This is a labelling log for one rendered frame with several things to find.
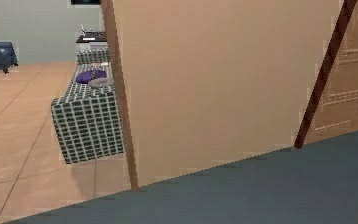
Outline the purple cushion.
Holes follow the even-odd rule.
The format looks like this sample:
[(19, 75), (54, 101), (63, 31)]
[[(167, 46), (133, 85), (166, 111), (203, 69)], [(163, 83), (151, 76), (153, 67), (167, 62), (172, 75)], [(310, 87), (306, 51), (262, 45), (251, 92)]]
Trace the purple cushion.
[(91, 80), (106, 77), (107, 73), (104, 70), (88, 70), (79, 73), (76, 77), (76, 82), (79, 84), (88, 84)]

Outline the grey cushion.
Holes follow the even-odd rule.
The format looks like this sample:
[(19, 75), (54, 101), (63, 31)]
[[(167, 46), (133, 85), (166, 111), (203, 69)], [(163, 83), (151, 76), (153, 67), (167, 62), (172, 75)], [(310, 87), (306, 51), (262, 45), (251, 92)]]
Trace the grey cushion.
[(114, 84), (114, 80), (112, 78), (97, 78), (88, 82), (88, 85), (91, 88), (102, 88), (113, 84)]

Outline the green checked sofa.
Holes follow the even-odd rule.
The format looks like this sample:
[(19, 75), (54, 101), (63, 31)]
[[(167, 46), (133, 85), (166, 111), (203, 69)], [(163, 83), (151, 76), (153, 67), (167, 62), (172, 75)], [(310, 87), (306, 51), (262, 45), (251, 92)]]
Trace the green checked sofa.
[(76, 77), (88, 70), (104, 70), (113, 77), (107, 47), (79, 52), (68, 87), (51, 102), (51, 115), (61, 154), (67, 164), (125, 152), (115, 85), (91, 88)]

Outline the black framed wall picture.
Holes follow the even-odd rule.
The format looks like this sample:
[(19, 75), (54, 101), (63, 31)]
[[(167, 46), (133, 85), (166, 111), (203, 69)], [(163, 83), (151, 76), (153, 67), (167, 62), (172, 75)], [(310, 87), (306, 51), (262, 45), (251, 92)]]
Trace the black framed wall picture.
[(71, 5), (100, 5), (101, 0), (70, 0)]

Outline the black topped side table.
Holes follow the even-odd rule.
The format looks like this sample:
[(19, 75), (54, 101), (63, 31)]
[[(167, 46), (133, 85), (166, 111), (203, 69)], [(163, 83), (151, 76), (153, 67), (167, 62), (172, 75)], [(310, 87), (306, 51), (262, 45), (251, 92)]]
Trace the black topped side table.
[(107, 46), (104, 32), (85, 32), (76, 40), (76, 50), (78, 52), (101, 49)]

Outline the light wooden room door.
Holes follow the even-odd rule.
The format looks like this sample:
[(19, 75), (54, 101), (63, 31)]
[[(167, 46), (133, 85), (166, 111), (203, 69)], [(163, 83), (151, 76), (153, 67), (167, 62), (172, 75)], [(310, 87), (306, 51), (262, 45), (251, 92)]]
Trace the light wooden room door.
[(306, 143), (358, 130), (358, 0), (330, 71)]

